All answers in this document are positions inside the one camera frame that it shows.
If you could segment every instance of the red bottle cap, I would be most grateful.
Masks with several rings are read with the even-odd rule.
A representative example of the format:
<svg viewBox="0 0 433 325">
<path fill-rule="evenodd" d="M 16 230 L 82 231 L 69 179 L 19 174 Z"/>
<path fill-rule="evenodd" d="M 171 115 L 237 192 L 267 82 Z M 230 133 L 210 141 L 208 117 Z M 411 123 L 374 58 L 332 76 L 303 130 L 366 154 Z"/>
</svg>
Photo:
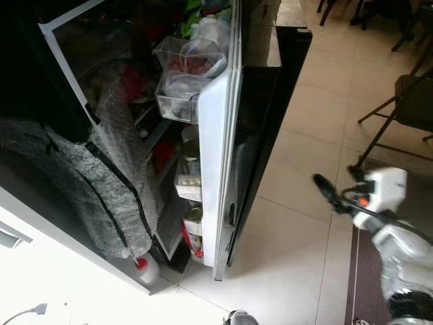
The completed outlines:
<svg viewBox="0 0 433 325">
<path fill-rule="evenodd" d="M 137 260 L 137 264 L 135 265 L 135 267 L 136 267 L 137 269 L 139 269 L 140 271 L 145 270 L 145 269 L 147 268 L 147 260 L 146 260 L 146 259 L 143 259 L 143 258 L 138 259 L 138 260 Z"/>
</svg>

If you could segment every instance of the tiled floor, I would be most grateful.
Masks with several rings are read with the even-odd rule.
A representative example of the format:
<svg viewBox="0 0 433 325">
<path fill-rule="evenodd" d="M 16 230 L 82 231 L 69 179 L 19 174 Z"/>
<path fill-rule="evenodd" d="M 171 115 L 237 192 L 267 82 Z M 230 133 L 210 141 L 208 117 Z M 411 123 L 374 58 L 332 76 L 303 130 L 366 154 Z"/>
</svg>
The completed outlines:
<svg viewBox="0 0 433 325">
<path fill-rule="evenodd" d="M 346 166 L 383 123 L 373 117 L 359 126 L 357 119 L 393 94 L 419 49 L 390 51 L 400 36 L 393 22 L 377 18 L 366 31 L 350 26 L 357 1 L 339 1 L 325 27 L 319 27 L 318 0 L 301 3 L 313 43 L 227 279 L 214 282 L 210 269 L 194 263 L 184 275 L 162 272 L 177 303 L 191 304 L 189 324 L 220 324 L 232 309 L 247 310 L 261 324 L 344 323 L 352 225 L 331 212 L 311 175 L 348 187 Z M 433 156 L 421 141 L 425 134 L 395 123 L 383 142 Z M 431 167 L 387 150 L 372 156 Z"/>
</svg>

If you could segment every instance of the door shelf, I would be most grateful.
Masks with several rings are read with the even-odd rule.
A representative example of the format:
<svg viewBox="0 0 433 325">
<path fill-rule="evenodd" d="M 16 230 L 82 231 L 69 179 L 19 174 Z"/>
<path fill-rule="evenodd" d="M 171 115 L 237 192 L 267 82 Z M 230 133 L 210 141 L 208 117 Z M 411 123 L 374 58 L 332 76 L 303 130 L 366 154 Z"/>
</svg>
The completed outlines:
<svg viewBox="0 0 433 325">
<path fill-rule="evenodd" d="M 185 214 L 185 200 L 179 198 L 173 191 L 171 199 L 165 206 L 156 230 L 156 237 L 162 244 L 168 259 L 175 254 L 182 240 L 181 225 Z"/>
</svg>

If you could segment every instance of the power cord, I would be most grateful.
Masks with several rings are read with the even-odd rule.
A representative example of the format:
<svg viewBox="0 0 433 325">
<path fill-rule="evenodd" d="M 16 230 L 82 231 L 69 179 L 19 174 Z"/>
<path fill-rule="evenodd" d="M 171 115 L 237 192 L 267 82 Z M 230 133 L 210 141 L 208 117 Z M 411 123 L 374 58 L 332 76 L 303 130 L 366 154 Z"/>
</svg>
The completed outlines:
<svg viewBox="0 0 433 325">
<path fill-rule="evenodd" d="M 39 305 L 37 305 L 34 308 L 21 311 L 21 312 L 15 314 L 15 315 L 13 315 L 6 322 L 2 323 L 2 325 L 6 325 L 7 323 L 9 323 L 14 318 L 17 318 L 18 316 L 24 315 L 25 313 L 36 313 L 37 315 L 43 315 L 47 311 L 47 305 L 48 305 L 47 303 L 40 303 Z"/>
</svg>

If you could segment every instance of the red item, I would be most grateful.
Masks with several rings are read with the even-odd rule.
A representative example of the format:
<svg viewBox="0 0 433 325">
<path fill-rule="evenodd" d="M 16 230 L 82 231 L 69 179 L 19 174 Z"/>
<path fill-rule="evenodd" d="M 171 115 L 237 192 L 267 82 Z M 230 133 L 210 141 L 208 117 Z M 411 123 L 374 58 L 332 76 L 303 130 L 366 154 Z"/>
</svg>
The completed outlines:
<svg viewBox="0 0 433 325">
<path fill-rule="evenodd" d="M 135 98 L 141 96 L 141 90 L 146 84 L 147 79 L 142 78 L 132 66 L 126 66 L 120 76 L 120 82 L 122 83 L 127 103 L 131 103 Z"/>
<path fill-rule="evenodd" d="M 196 251 L 196 252 L 194 252 L 192 250 L 192 246 L 191 246 L 191 242 L 189 241 L 189 236 L 188 236 L 188 233 L 187 233 L 187 229 L 185 228 L 185 224 L 183 223 L 183 221 L 182 221 L 182 226 L 181 226 L 181 233 L 182 233 L 184 241 L 186 241 L 186 243 L 187 243 L 189 249 L 191 250 L 191 252 L 194 253 L 194 255 L 196 257 L 202 258 L 203 255 L 204 255 L 204 253 L 203 253 L 203 251 L 201 249 L 198 250 L 198 251 Z"/>
<path fill-rule="evenodd" d="M 175 155 L 175 145 L 169 139 L 159 141 L 152 150 L 152 164 L 155 169 L 155 174 L 158 174 L 166 163 Z"/>
<path fill-rule="evenodd" d="M 140 271 L 145 270 L 147 268 L 147 259 L 143 259 L 143 258 L 138 259 L 135 267 Z"/>
<path fill-rule="evenodd" d="M 201 75 L 208 72 L 211 68 L 212 62 L 209 59 L 177 56 L 170 61 L 168 70 Z"/>
</svg>

